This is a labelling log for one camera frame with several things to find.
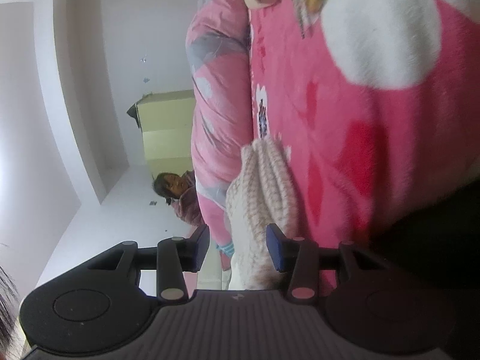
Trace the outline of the pink floral duvet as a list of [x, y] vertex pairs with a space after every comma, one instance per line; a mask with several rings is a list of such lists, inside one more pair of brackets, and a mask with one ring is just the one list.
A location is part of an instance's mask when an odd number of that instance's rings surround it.
[[251, 143], [249, 18], [243, 0], [199, 0], [185, 39], [196, 104], [190, 152], [202, 217], [216, 245], [232, 241], [226, 192]]

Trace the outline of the woman in purple coat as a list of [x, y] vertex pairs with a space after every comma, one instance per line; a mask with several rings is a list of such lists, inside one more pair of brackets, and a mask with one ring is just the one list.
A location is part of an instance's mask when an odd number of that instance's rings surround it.
[[154, 179], [153, 189], [173, 208], [178, 219], [195, 228], [204, 224], [193, 171], [183, 175], [162, 172]]

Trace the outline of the pink flowered bed sheet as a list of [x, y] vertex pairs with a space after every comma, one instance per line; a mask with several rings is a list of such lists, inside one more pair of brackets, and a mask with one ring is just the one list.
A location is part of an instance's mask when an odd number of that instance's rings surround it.
[[304, 233], [363, 243], [479, 176], [479, 0], [325, 0], [306, 24], [298, 9], [250, 14], [250, 69]]

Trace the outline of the teal striped cloth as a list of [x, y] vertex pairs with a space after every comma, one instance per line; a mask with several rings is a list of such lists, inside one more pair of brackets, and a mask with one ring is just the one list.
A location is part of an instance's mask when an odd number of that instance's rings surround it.
[[234, 245], [233, 242], [225, 245], [217, 245], [216, 248], [222, 252], [227, 258], [232, 258], [234, 254]]

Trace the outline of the yellow green wardrobe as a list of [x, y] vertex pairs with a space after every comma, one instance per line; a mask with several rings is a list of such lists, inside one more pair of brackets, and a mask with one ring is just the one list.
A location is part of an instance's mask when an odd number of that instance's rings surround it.
[[191, 133], [195, 99], [192, 90], [147, 94], [128, 109], [142, 132], [147, 166], [160, 173], [182, 175], [193, 169]]

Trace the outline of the cream knit cardigan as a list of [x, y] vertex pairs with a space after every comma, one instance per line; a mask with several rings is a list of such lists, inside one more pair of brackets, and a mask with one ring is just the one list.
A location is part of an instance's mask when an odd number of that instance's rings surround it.
[[278, 286], [276, 270], [266, 244], [270, 224], [289, 238], [298, 236], [299, 209], [295, 187], [280, 143], [266, 136], [241, 149], [241, 171], [226, 194], [231, 228], [230, 290], [263, 290]]

